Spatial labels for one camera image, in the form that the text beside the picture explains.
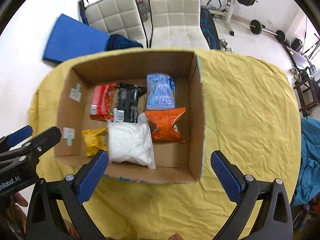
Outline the person's right hand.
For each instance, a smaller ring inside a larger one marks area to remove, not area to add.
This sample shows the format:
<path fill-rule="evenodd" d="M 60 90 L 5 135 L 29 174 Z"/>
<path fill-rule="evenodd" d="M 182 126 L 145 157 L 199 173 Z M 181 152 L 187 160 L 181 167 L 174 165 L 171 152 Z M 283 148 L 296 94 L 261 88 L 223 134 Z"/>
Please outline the person's right hand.
<path fill-rule="evenodd" d="M 171 235 L 168 240 L 184 240 L 183 237 L 179 233 L 175 233 Z"/>

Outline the person's left hand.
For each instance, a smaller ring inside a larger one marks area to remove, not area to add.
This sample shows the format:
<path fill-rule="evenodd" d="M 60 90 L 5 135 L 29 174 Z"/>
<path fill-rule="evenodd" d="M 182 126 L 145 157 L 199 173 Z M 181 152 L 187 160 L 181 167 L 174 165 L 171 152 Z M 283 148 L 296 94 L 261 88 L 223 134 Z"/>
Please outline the person's left hand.
<path fill-rule="evenodd" d="M 1 217 L 19 239 L 25 239 L 27 216 L 21 207 L 27 206 L 28 202 L 19 192 L 10 197 L 1 197 Z"/>

